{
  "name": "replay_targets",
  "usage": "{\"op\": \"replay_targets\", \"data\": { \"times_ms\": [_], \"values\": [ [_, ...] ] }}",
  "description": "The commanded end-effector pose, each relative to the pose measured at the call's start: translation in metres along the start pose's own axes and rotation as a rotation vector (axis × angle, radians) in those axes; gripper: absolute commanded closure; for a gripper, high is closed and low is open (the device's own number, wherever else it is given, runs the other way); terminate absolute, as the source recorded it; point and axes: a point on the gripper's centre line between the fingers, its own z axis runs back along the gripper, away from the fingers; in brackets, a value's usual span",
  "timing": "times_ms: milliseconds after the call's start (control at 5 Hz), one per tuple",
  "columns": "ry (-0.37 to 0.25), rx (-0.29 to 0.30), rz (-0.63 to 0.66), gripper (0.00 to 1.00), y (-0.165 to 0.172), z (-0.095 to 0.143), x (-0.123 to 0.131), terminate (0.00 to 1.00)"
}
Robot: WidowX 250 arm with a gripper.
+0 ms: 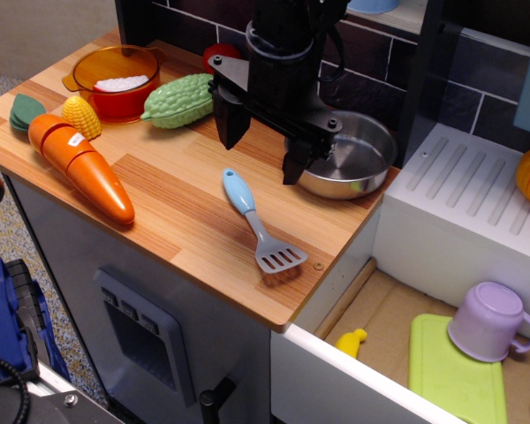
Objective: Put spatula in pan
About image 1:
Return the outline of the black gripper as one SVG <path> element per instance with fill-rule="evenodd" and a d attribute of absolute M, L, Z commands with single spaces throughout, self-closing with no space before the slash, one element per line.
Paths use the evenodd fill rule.
<path fill-rule="evenodd" d="M 286 49 L 287 35 L 270 43 L 249 24 L 247 60 L 220 56 L 209 60 L 214 76 L 208 91 L 213 96 L 219 139 L 227 150 L 243 138 L 253 118 L 285 136 L 298 121 L 329 111 L 319 98 L 317 85 L 339 78 L 343 66 L 339 64 L 327 76 L 320 75 L 327 38 L 342 55 L 343 42 L 335 26 L 314 32 L 304 49 L 290 52 Z M 293 186 L 317 160 L 316 146 L 286 138 L 284 147 L 283 184 Z"/>

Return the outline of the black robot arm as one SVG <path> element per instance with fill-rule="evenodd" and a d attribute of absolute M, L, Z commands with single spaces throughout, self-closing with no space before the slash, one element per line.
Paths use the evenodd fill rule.
<path fill-rule="evenodd" d="M 329 158 L 343 124 L 321 100 L 318 86 L 326 40 L 344 50 L 336 29 L 345 1 L 256 1 L 246 27 L 247 60 L 213 56 L 209 82 L 219 139 L 233 148 L 256 119 L 288 142 L 284 183 L 294 185 L 315 161 Z"/>

